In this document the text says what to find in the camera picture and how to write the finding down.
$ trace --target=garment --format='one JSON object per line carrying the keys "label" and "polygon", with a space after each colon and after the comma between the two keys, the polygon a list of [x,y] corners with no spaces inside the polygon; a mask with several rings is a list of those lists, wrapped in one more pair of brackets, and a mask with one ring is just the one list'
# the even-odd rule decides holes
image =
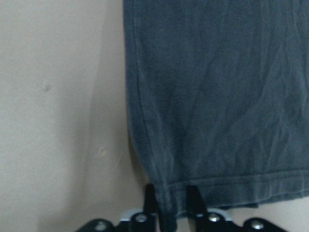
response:
{"label": "garment", "polygon": [[129,131],[163,230],[309,195],[309,1],[125,0]]}

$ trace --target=silver screw head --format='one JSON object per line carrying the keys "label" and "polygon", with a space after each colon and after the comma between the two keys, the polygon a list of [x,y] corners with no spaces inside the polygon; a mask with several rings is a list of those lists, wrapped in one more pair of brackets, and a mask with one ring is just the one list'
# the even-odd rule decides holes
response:
{"label": "silver screw head", "polygon": [[147,220],[147,216],[145,214],[137,214],[135,216],[135,220],[137,222],[145,222]]}
{"label": "silver screw head", "polygon": [[208,219],[210,221],[217,222],[217,221],[220,220],[220,217],[215,213],[211,213],[211,214],[209,214]]}
{"label": "silver screw head", "polygon": [[97,226],[95,227],[96,231],[104,231],[106,229],[106,224],[104,221],[99,221]]}
{"label": "silver screw head", "polygon": [[261,230],[264,228],[264,225],[262,222],[258,221],[258,220],[254,220],[251,222],[251,226],[252,228],[256,229],[256,230]]}

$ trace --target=dark blue fabric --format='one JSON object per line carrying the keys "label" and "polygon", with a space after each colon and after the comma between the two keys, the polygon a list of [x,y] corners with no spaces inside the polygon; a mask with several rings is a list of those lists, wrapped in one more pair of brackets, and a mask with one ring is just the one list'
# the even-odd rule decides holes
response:
{"label": "dark blue fabric", "polygon": [[129,130],[164,231],[309,195],[309,1],[124,0]]}

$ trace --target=white surface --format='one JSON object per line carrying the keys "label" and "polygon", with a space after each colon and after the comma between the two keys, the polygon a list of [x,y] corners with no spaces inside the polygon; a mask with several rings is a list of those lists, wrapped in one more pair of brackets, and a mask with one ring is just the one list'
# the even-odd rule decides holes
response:
{"label": "white surface", "polygon": [[[141,207],[124,75],[121,0],[0,1],[1,232],[74,231]],[[232,216],[301,232],[308,208],[302,199]]]}

